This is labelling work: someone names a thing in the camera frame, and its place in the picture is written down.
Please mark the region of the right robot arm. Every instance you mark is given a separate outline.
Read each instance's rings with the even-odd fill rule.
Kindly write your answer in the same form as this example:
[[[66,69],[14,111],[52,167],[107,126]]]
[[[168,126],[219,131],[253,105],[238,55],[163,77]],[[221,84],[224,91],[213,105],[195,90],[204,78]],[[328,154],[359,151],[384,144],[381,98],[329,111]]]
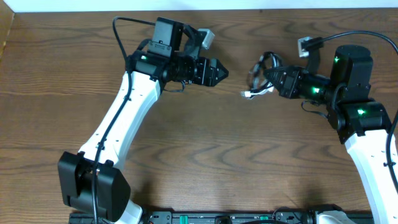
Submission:
[[[264,76],[284,98],[326,106],[326,118],[359,172],[374,222],[397,223],[396,123],[369,97],[372,69],[367,48],[342,45],[330,77],[294,65],[268,68]]]

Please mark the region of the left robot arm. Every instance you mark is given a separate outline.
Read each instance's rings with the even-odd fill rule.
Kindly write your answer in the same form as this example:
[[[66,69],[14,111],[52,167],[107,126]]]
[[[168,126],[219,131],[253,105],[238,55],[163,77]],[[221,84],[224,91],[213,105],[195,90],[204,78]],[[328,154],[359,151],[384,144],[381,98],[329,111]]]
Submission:
[[[96,131],[58,162],[63,202],[87,213],[86,223],[139,223],[142,208],[131,200],[122,171],[137,130],[166,84],[215,86],[228,76],[218,59],[200,55],[215,37],[211,30],[164,17],[153,26],[150,39],[124,54],[121,86]]]

